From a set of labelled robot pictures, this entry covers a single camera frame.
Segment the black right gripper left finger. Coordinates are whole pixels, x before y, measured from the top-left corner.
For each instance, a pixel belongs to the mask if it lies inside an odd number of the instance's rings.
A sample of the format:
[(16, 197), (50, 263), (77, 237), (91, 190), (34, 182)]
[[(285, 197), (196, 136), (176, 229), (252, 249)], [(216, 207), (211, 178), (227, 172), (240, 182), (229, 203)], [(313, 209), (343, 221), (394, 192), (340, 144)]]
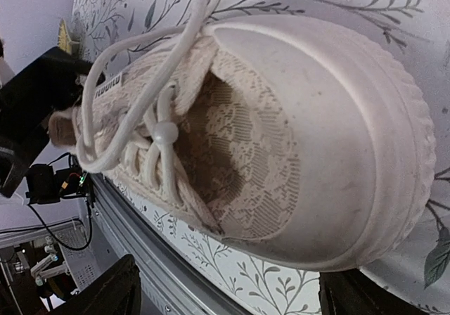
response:
[(141, 279), (133, 255), (115, 262), (80, 294), (52, 311), (53, 315), (137, 315), (141, 313)]

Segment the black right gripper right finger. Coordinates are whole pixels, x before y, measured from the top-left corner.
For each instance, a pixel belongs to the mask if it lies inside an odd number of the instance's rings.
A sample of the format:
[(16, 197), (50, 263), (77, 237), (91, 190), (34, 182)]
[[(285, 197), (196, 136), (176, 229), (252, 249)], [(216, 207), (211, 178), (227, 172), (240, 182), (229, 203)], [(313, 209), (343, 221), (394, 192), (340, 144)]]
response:
[(376, 285), (358, 269), (321, 273), (319, 300), (324, 315), (414, 315), (418, 308)]

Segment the cream lace platform sneaker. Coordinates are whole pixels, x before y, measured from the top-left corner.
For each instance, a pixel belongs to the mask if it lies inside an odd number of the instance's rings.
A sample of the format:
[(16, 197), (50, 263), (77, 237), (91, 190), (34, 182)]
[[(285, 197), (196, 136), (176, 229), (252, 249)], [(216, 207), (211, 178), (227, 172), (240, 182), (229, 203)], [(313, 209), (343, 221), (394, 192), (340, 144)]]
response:
[(219, 242), (296, 269), (345, 271), (407, 237), (434, 179), (422, 91), (353, 30), (296, 15), (184, 26), (105, 84), (97, 57), (51, 142)]

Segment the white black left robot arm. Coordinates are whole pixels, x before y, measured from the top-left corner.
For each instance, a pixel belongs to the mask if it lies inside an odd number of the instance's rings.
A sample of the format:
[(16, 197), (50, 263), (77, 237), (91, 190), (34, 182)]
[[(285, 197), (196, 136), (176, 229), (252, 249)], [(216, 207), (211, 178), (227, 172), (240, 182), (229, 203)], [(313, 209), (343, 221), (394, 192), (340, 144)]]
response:
[(1, 195), (11, 198), (49, 142), (47, 118), (71, 107), (82, 94), (76, 84), (93, 63), (57, 46), (19, 73), (6, 62), (1, 43)]

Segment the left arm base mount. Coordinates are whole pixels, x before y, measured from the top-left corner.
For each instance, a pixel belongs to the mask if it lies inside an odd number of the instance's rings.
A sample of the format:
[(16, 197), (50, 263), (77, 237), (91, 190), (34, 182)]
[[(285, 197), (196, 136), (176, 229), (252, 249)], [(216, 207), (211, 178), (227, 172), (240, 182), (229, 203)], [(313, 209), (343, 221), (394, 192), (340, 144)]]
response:
[(48, 164), (32, 165), (25, 178), (28, 188), (25, 196), (29, 205), (86, 198), (93, 206), (94, 188), (90, 175), (71, 153), (63, 153)]

